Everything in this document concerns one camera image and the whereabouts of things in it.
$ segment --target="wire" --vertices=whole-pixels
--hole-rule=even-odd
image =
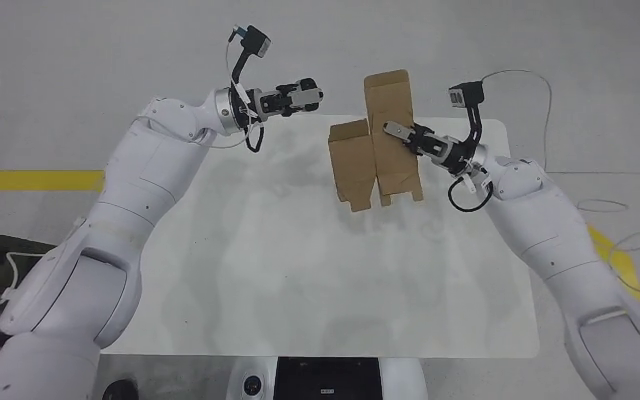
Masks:
[[[9,251],[5,254],[5,257],[7,258],[7,261],[9,261],[9,265],[13,270],[13,280],[11,281],[11,286],[5,289],[4,293],[2,293],[2,296],[0,297],[0,304],[6,303],[9,300],[8,294],[16,290],[16,287],[18,286],[18,276],[19,276],[18,266],[16,265],[16,262],[13,260],[13,256],[42,257],[44,256],[44,254],[18,253],[15,251]]]
[[[449,202],[451,203],[453,208],[461,212],[470,213],[470,212],[475,212],[480,210],[489,202],[489,200],[491,199],[491,196],[493,196],[493,182],[489,182],[489,184],[487,185],[487,188],[488,188],[487,197],[485,197],[484,200],[482,200],[482,203],[480,203],[479,205],[473,208],[462,208],[458,204],[456,204],[456,202],[453,200],[453,189],[455,189],[455,187],[458,186],[463,180],[464,179],[462,177],[459,177],[458,179],[455,180],[455,182],[451,184],[451,186],[449,186],[449,190],[447,191],[447,197],[449,197]]]
[[[588,207],[585,206],[584,203],[601,203],[601,204],[608,204],[610,206],[617,206],[619,208],[612,208],[610,210],[606,210],[604,208],[601,209],[597,209],[597,208],[593,208],[593,207]],[[615,212],[623,212],[623,211],[627,211],[629,209],[629,205],[625,204],[625,203],[621,203],[619,201],[615,201],[615,200],[606,200],[606,199],[582,199],[578,202],[578,204],[576,204],[576,208],[580,211],[586,211],[586,212],[594,212],[594,213],[615,213]]]
[[[547,78],[545,78],[544,76],[529,69],[503,69],[503,70],[492,72],[488,75],[485,75],[480,80],[484,82],[484,80],[487,78],[490,78],[492,76],[499,75],[499,74],[504,74],[507,72],[525,72],[528,74],[535,75],[544,81],[544,83],[547,85],[547,89],[549,90],[549,103],[547,106],[547,116],[544,121],[544,131],[542,133],[542,147],[543,147],[542,168],[546,170],[547,169],[547,133],[549,128],[549,118],[551,117],[551,105],[553,104],[553,89],[551,89],[551,83],[549,83]]]

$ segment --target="black panel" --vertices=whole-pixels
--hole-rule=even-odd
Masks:
[[[378,359],[280,357],[273,398],[382,400]]]

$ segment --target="cardboard flap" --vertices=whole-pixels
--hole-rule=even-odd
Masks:
[[[344,198],[349,200],[350,203],[368,202],[371,198],[371,192],[373,191],[373,184],[375,179],[369,179],[367,181],[352,182],[348,185],[337,185],[338,193]]]
[[[379,112],[400,111],[413,116],[411,85],[406,70],[366,77],[364,94],[369,122],[373,115]]]
[[[328,142],[338,198],[354,212],[371,208],[376,162],[367,121],[333,125]]]
[[[332,125],[329,129],[329,142],[347,140],[369,135],[369,125],[366,119],[347,122],[345,124]]]
[[[409,82],[409,72],[406,69],[383,72],[381,74],[369,75],[364,78],[364,87],[392,85],[399,82]]]
[[[396,173],[417,174],[417,156],[409,152],[402,140],[382,130],[384,123],[389,120],[396,121],[404,126],[412,125],[411,116],[405,113],[393,113],[392,115],[380,113],[374,115],[371,128],[378,176]]]
[[[336,186],[375,179],[376,163],[371,136],[329,142],[329,155]]]
[[[399,172],[378,176],[378,185],[380,185],[381,193],[398,194],[414,191],[416,180],[419,185],[420,178],[415,173]]]

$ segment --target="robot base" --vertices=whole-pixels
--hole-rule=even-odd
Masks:
[[[226,400],[428,400],[413,358],[239,357]]]

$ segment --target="black cable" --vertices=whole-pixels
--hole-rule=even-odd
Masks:
[[[233,79],[235,83],[240,82],[240,73],[250,56],[251,53],[245,50],[242,50],[242,53],[240,53],[240,57],[238,57],[238,61],[236,61],[236,65],[233,67],[233,72],[231,73],[231,79]]]
[[[482,200],[482,203],[480,203],[478,206],[473,207],[473,208],[462,208],[462,207],[460,207],[459,205],[456,204],[456,202],[453,200],[453,189],[455,189],[455,187],[458,186],[460,184],[460,182],[462,182],[463,180],[464,179],[462,177],[459,177],[458,179],[455,180],[455,182],[453,182],[453,184],[451,186],[449,186],[449,191],[447,192],[447,196],[449,197],[449,202],[451,203],[453,208],[455,208],[458,211],[467,212],[468,213],[468,212],[478,211],[482,207],[487,205],[487,203],[491,199],[491,196],[493,196],[493,182],[489,182],[489,184],[487,185],[487,187],[488,187],[487,197],[485,197],[485,199]]]
[[[248,132],[248,129],[244,128],[245,135],[247,134],[247,132]],[[247,143],[247,148],[254,153],[259,152],[260,147],[262,147],[263,138],[264,138],[264,126],[260,126],[260,136],[258,137],[258,143],[256,143],[256,147],[253,147],[253,145],[251,144],[251,141],[249,140],[249,136],[247,136],[247,138],[245,139],[245,142]]]
[[[478,106],[473,106],[473,116],[476,122],[476,133],[478,136],[476,137],[476,144],[480,143],[480,138],[482,137],[482,120],[480,119],[480,109]]]

